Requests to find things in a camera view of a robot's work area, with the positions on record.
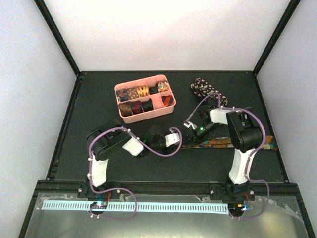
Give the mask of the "brown green patterned tie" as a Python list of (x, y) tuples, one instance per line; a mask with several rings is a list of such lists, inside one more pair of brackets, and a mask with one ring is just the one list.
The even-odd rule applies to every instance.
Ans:
[[(183, 145), (182, 149), (191, 149), (191, 148), (233, 148), (230, 138), (228, 137), (219, 137), (213, 138), (207, 141), (204, 141), (200, 144), (194, 145)], [(264, 150), (274, 150), (277, 151), (277, 142), (275, 138), (271, 135), (267, 135), (265, 139), (265, 144), (262, 147)]]

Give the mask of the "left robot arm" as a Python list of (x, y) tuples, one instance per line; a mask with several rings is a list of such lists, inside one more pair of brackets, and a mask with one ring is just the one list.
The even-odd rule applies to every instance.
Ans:
[(123, 160), (128, 155), (140, 159), (150, 153), (170, 157), (180, 150), (182, 140), (181, 131), (176, 127), (165, 132), (160, 126), (153, 125), (144, 136), (137, 137), (117, 119), (98, 126), (86, 139), (89, 153), (89, 192), (95, 198), (105, 195), (110, 160)]

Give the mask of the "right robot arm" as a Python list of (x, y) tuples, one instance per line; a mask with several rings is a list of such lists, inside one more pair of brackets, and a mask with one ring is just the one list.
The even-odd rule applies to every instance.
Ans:
[(200, 127), (190, 122), (193, 114), (184, 121), (184, 126), (191, 129), (195, 140), (201, 139), (219, 124), (226, 125), (230, 142), (234, 148), (234, 158), (229, 171), (225, 194), (231, 200), (238, 199), (249, 189), (250, 168), (254, 155), (264, 146), (265, 128), (252, 107), (228, 108), (217, 107), (203, 111), (204, 124)]

